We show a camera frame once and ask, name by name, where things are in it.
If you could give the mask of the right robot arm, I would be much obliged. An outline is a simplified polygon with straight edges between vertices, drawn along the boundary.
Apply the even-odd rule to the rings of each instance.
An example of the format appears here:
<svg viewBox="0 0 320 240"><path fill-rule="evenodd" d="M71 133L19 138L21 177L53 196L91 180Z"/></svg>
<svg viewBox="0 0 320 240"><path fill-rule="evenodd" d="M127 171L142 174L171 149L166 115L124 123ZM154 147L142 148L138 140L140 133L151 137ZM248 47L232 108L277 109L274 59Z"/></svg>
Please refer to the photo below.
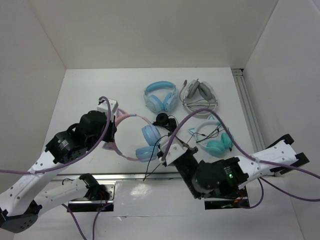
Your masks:
<svg viewBox="0 0 320 240"><path fill-rule="evenodd" d="M233 199L236 193L259 177L290 172L286 165L299 168L307 163L306 155L296 153L289 134L283 135L266 149L253 154L259 162L245 156L235 156L215 162L197 161L196 147L188 148L173 161L195 199Z"/></svg>

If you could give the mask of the pink blue cat-ear headphones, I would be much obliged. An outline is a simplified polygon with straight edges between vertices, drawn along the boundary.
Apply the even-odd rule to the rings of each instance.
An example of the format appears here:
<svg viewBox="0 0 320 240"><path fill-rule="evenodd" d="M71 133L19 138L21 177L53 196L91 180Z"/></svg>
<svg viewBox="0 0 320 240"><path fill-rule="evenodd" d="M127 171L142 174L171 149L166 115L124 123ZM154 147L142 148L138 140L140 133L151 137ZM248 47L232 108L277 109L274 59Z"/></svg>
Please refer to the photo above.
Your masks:
<svg viewBox="0 0 320 240"><path fill-rule="evenodd" d="M156 159L162 136L146 117L120 109L115 126L114 142L105 142L102 149L132 162L145 163Z"/></svg>

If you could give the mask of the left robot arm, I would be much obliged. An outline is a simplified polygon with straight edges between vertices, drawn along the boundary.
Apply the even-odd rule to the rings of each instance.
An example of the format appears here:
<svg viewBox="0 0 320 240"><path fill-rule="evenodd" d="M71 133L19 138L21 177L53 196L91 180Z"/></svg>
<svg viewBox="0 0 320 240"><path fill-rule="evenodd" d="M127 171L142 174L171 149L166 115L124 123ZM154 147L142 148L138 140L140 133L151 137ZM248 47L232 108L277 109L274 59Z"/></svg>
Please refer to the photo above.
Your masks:
<svg viewBox="0 0 320 240"><path fill-rule="evenodd" d="M110 199L110 193L90 173L52 190L45 186L61 171L88 156L100 142L113 142L117 131L113 113L91 110L78 123L58 132L45 146L39 159L20 179L0 195L0 227L11 233L30 228L51 209L74 199Z"/></svg>

